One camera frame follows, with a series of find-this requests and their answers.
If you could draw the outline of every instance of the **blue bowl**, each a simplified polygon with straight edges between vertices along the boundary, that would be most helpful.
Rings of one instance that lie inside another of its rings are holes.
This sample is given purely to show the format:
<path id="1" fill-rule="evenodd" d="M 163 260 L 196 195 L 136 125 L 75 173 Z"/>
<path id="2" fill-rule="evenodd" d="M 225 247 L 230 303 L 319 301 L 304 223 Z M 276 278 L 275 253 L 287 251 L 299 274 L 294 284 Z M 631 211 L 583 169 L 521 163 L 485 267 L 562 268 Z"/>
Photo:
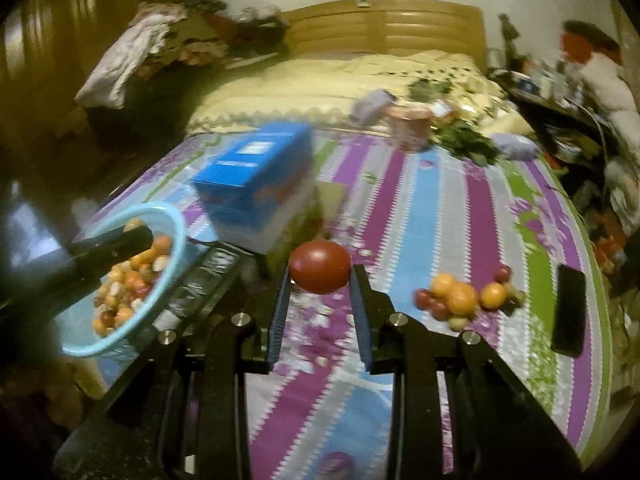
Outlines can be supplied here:
<path id="1" fill-rule="evenodd" d="M 92 328 L 94 318 L 94 295 L 92 292 L 82 300 L 70 306 L 56 317 L 60 332 L 60 341 L 64 354 L 72 357 L 91 357 L 103 354 L 137 328 L 150 313 L 154 311 L 156 302 L 162 293 L 180 275 L 186 266 L 184 250 L 186 246 L 187 226 L 182 213 L 171 204 L 148 202 L 128 208 L 121 213 L 105 219 L 87 233 L 93 237 L 126 224 L 132 218 L 140 217 L 153 231 L 154 236 L 166 234 L 174 239 L 171 258 L 160 279 L 150 291 L 146 300 L 136 313 L 119 329 L 107 337 L 100 337 Z"/>

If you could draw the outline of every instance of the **jar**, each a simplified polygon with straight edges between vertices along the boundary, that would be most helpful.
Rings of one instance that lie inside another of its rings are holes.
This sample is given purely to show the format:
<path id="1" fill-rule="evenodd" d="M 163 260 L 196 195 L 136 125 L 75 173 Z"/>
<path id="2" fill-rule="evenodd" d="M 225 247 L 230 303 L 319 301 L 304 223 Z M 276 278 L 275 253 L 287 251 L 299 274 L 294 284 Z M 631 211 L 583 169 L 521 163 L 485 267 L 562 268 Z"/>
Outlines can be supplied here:
<path id="1" fill-rule="evenodd" d="M 429 142 L 433 114 L 423 107 L 389 106 L 386 111 L 393 145 L 402 152 L 415 153 Z"/>

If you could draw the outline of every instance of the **plastic bag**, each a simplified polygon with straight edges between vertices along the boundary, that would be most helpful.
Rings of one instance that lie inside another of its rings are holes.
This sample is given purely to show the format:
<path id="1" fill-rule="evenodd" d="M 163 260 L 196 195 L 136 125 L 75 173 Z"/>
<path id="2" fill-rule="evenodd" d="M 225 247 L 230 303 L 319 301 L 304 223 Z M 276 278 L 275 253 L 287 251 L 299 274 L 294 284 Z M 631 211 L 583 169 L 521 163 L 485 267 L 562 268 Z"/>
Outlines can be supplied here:
<path id="1" fill-rule="evenodd" d="M 490 138 L 497 148 L 512 160 L 533 160 L 540 154 L 538 145 L 521 135 L 491 134 Z"/>

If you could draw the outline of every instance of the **smartphone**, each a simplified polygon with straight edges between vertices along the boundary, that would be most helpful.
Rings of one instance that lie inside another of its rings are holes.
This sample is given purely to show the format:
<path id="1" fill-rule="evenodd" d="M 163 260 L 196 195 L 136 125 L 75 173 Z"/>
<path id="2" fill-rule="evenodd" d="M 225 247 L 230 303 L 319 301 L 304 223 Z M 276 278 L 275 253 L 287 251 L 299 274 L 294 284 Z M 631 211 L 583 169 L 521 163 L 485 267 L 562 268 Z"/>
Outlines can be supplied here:
<path id="1" fill-rule="evenodd" d="M 584 346 L 587 315 L 584 273 L 566 265 L 558 267 L 556 316 L 551 349 L 559 354 L 579 357 Z"/>

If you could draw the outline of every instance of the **bowl of fruit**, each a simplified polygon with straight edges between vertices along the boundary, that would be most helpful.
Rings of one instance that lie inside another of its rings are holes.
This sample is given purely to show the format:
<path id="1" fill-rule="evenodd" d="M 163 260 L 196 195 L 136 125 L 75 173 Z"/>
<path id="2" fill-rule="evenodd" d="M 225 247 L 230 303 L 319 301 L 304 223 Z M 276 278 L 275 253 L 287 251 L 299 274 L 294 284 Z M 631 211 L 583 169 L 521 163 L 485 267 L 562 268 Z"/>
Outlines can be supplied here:
<path id="1" fill-rule="evenodd" d="M 87 236 L 142 224 L 154 235 L 151 247 L 114 265 L 97 290 L 56 317 L 64 354 L 90 357 L 111 349 L 154 312 L 158 299 L 184 270 L 186 224 L 170 204 L 132 206 L 108 217 Z"/>

